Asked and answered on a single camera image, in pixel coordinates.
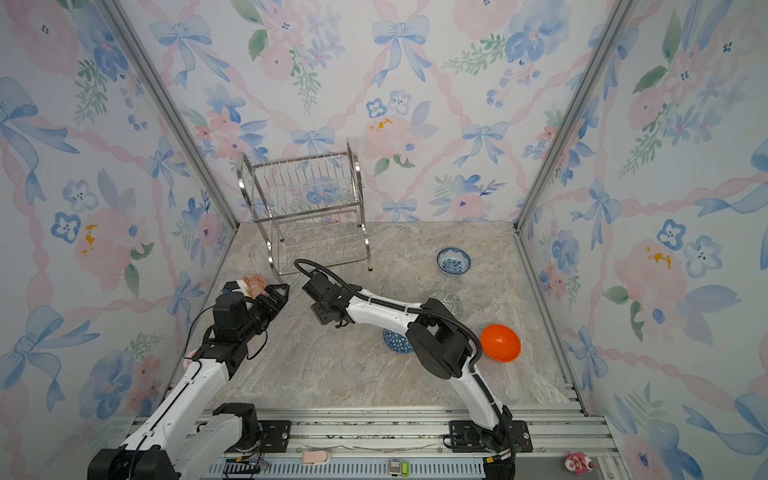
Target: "pink toy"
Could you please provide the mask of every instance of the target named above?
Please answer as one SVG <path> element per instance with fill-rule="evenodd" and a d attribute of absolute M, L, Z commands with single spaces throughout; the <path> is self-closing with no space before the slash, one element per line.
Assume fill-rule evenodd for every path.
<path fill-rule="evenodd" d="M 594 469 L 594 462 L 583 452 L 566 453 L 565 468 L 581 477 L 582 473 L 591 472 Z"/>

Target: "wire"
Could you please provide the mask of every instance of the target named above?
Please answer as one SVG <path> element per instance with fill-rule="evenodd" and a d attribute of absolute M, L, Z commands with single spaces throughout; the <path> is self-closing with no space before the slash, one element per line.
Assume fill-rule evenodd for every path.
<path fill-rule="evenodd" d="M 321 265 L 317 262 L 313 262 L 312 260 L 307 260 L 306 258 L 298 258 L 293 261 L 293 265 L 296 267 L 298 271 L 303 273 L 304 275 L 308 276 L 309 278 L 312 278 L 312 275 L 310 272 L 306 271 L 304 268 L 302 268 L 300 265 L 304 263 L 306 265 L 311 265 L 320 270 L 321 272 L 325 273 L 326 275 L 333 278 L 336 282 L 339 283 L 339 285 L 343 286 L 345 289 L 347 289 L 349 292 L 352 293 L 352 295 L 356 296 L 357 298 L 370 303 L 375 303 L 377 305 L 386 306 L 388 308 L 398 310 L 400 312 L 405 313 L 415 313 L 417 315 L 424 315 L 424 316 L 430 316 L 432 318 L 438 318 L 445 322 L 452 323 L 458 327 L 459 330 L 462 331 L 469 339 L 472 341 L 472 344 L 475 346 L 475 354 L 472 356 L 472 358 L 469 360 L 469 371 L 474 372 L 475 371 L 475 364 L 480 360 L 482 357 L 482 344 L 480 343 L 480 339 L 477 335 L 475 335 L 475 332 L 472 332 L 466 325 L 459 322 L 457 319 L 453 318 L 449 315 L 444 315 L 439 312 L 435 312 L 432 310 L 425 310 L 422 308 L 412 308 L 412 307 L 405 307 L 403 305 L 399 305 L 397 303 L 387 302 L 385 300 L 380 300 L 375 297 L 369 297 L 366 295 L 363 295 L 362 293 L 358 292 L 357 290 L 353 289 L 347 282 L 344 281 L 344 279 L 338 275 L 336 275 L 334 272 L 332 272 L 327 266 Z"/>
<path fill-rule="evenodd" d="M 186 341 L 186 342 L 185 342 L 185 344 L 184 344 L 184 349 L 183 349 L 183 350 L 181 350 L 181 351 L 184 353 L 184 355 L 186 355 L 186 354 L 187 354 L 187 347 L 190 345 L 190 339 L 192 338 L 192 329 L 194 328 L 194 324 L 197 322 L 197 319 L 199 319 L 199 318 L 200 318 L 200 315 L 202 315 L 202 314 L 203 314 L 203 313 L 205 313 L 206 311 L 208 311 L 208 310 L 210 310 L 210 309 L 214 308 L 215 306 L 216 306 L 216 305 L 211 305 L 211 306 L 209 306 L 208 308 L 204 309 L 203 311 L 201 311 L 200 313 L 198 313 L 196 317 L 194 317 L 194 320 L 192 320 L 192 325 L 190 325 L 190 332 L 189 332 L 189 335 L 187 335 L 187 341 Z M 186 357 L 186 356 L 184 357 L 184 359 L 185 359 L 185 360 L 192 360 L 190 357 Z"/>
<path fill-rule="evenodd" d="M 266 345 L 266 341 L 270 339 L 270 334 L 264 330 L 264 343 L 261 344 L 261 348 L 259 348 L 259 351 L 254 353 L 252 356 L 246 357 L 246 360 L 253 360 L 256 358 L 256 355 L 260 354 L 262 350 L 264 350 L 264 346 Z"/>

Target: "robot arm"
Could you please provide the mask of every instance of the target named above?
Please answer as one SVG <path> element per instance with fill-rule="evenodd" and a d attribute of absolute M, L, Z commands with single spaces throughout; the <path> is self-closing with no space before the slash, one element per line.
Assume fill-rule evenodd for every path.
<path fill-rule="evenodd" d="M 297 260 L 294 264 L 310 278 L 303 290 L 315 301 L 312 310 L 320 323 L 338 322 L 336 328 L 368 323 L 404 335 L 424 368 L 448 380 L 467 405 L 482 445 L 500 453 L 513 446 L 511 413 L 491 393 L 475 368 L 482 354 L 480 341 L 442 303 L 435 299 L 425 303 L 386 299 L 347 284 L 318 263 Z M 306 271 L 301 264 L 316 269 Z M 328 276 L 337 283 L 331 282 Z M 435 326 L 437 330 L 430 331 L 429 327 Z M 470 343 L 474 344 L 474 355 Z M 514 448 L 507 455 L 513 456 Z"/>
<path fill-rule="evenodd" d="M 251 299 L 236 282 L 216 298 L 214 324 L 181 381 L 150 418 L 117 449 L 102 449 L 88 466 L 88 480 L 197 479 L 229 448 L 250 452 L 263 440 L 249 403 L 225 403 L 191 439 L 187 435 L 208 402 L 232 378 L 248 341 L 266 331 L 288 302 L 287 285 L 268 285 Z"/>

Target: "wire rack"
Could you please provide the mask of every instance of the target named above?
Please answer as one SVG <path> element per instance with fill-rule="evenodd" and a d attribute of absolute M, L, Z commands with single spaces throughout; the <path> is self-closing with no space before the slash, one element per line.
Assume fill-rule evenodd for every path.
<path fill-rule="evenodd" d="M 346 146 L 256 165 L 240 154 L 237 182 L 277 276 L 296 273 L 297 258 L 328 266 L 368 260 L 372 270 L 360 168 Z"/>

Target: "wall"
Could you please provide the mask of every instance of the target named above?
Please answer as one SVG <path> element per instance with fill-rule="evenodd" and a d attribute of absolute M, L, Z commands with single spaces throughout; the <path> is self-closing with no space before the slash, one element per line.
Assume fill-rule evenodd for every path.
<path fill-rule="evenodd" d="M 525 231 L 634 480 L 768 478 L 766 21 L 640 0 Z"/>
<path fill-rule="evenodd" d="M 0 4 L 0 477 L 84 478 L 148 414 L 229 243 L 95 7 Z"/>
<path fill-rule="evenodd" d="M 352 137 L 369 220 L 415 221 L 517 217 L 614 1 L 121 4 L 241 218 L 232 154 Z"/>

